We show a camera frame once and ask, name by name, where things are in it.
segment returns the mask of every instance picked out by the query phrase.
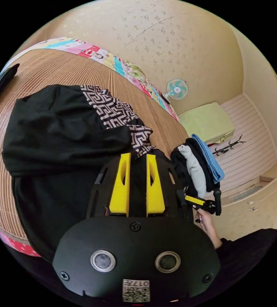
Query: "woven bamboo mat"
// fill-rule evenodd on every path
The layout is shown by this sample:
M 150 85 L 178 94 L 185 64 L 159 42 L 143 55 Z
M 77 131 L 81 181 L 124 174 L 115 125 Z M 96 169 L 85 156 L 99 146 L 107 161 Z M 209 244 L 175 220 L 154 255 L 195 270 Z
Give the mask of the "woven bamboo mat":
M 1 158 L 3 138 L 17 98 L 35 93 L 49 84 L 94 84 L 129 103 L 134 112 L 153 129 L 150 142 L 167 157 L 188 137 L 185 129 L 160 105 L 124 77 L 93 60 L 57 50 L 32 50 L 16 62 L 17 75 L 0 95 L 0 229 L 28 245 L 11 189 L 11 177 Z

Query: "yellow cushion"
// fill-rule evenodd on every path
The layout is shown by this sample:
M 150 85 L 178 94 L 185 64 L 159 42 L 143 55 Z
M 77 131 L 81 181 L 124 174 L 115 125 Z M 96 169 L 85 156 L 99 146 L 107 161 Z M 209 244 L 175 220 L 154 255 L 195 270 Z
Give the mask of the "yellow cushion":
M 217 102 L 187 111 L 179 120 L 189 136 L 196 134 L 207 144 L 227 141 L 235 130 L 228 114 Z

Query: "black device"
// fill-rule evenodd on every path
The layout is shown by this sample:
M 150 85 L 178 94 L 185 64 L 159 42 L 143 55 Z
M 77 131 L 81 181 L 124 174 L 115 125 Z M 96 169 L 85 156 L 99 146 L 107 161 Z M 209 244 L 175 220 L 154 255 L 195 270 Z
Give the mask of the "black device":
M 145 217 L 129 216 L 123 199 L 130 158 L 122 155 L 103 167 L 86 219 L 64 234 L 55 253 L 53 267 L 67 289 L 113 303 L 148 304 L 196 296 L 216 277 L 217 253 L 194 224 L 173 168 L 153 155 L 146 163 Z

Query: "yellow bracket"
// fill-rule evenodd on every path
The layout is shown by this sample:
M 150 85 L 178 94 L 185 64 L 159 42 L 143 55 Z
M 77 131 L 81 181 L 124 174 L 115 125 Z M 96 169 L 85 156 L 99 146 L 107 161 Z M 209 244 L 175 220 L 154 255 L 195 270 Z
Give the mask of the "yellow bracket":
M 131 154 L 121 155 L 110 202 L 110 212 L 129 215 Z
M 191 197 L 191 196 L 188 196 L 188 195 L 185 196 L 185 200 L 193 202 L 194 204 L 197 204 L 197 205 L 200 205 L 200 206 L 203 206 L 204 203 L 205 203 L 205 201 L 203 201 L 201 199 L 198 199 L 198 198 L 195 198 L 195 197 Z
M 147 216 L 148 214 L 162 214 L 165 211 L 163 192 L 158 174 L 155 156 L 147 154 Z

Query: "hand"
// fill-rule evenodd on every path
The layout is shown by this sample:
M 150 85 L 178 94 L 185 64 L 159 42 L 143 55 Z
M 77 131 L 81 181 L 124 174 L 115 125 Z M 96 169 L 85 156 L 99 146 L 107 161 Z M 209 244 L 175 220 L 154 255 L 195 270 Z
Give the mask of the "hand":
M 212 223 L 211 213 L 204 211 L 202 209 L 198 209 L 196 214 L 196 219 L 200 220 L 200 226 L 206 234 L 215 230 Z
M 200 220 L 201 229 L 208 235 L 211 239 L 215 249 L 219 248 L 222 245 L 222 242 L 219 236 L 216 233 L 216 230 L 213 226 L 212 215 L 202 209 L 197 210 L 196 218 Z

